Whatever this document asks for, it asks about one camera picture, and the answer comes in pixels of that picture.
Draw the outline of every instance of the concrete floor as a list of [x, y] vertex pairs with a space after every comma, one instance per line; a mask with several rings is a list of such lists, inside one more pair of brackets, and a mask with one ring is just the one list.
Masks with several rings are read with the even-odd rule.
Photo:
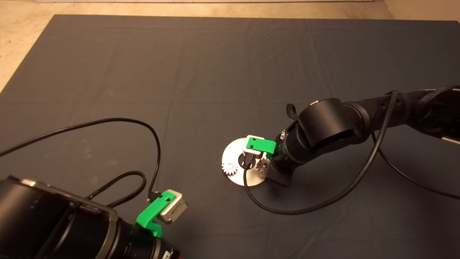
[[218, 4], [0, 0], [0, 91], [54, 14], [460, 20], [459, 10], [459, 0]]

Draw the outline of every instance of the dark gray cloth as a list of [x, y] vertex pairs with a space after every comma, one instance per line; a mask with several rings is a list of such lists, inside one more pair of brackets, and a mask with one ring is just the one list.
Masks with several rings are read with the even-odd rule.
[[[273, 139], [289, 124], [285, 104], [342, 101], [460, 83], [458, 22], [55, 16], [0, 94], [0, 147], [106, 117], [151, 124], [163, 151], [159, 190], [189, 208], [165, 237], [195, 258], [458, 258], [460, 202], [404, 180], [377, 158], [343, 200], [301, 216], [267, 213], [221, 172], [232, 140]], [[371, 141], [299, 168], [290, 188], [254, 195], [296, 209], [341, 191]], [[458, 146], [407, 126], [383, 150], [410, 176], [460, 194]], [[86, 195], [115, 176], [151, 176], [154, 139], [113, 123], [69, 132], [0, 158], [0, 176], [38, 179]], [[134, 190], [126, 179], [96, 198]], [[128, 222], [146, 191], [117, 208]]]

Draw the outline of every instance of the green mount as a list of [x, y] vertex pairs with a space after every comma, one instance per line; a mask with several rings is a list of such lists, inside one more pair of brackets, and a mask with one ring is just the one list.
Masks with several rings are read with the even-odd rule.
[[265, 152], [268, 159], [272, 158], [273, 153], [275, 152], [276, 142], [268, 139], [259, 139], [259, 138], [249, 138], [249, 141], [246, 145], [247, 149], [257, 150], [260, 152]]
[[168, 191], [164, 191], [158, 198], [156, 198], [152, 203], [150, 203], [150, 205], [138, 215], [136, 222], [143, 228], [152, 231], [155, 237], [161, 237], [163, 235], [163, 230], [161, 229], [161, 226], [153, 222], [153, 220], [175, 198], [176, 195]]

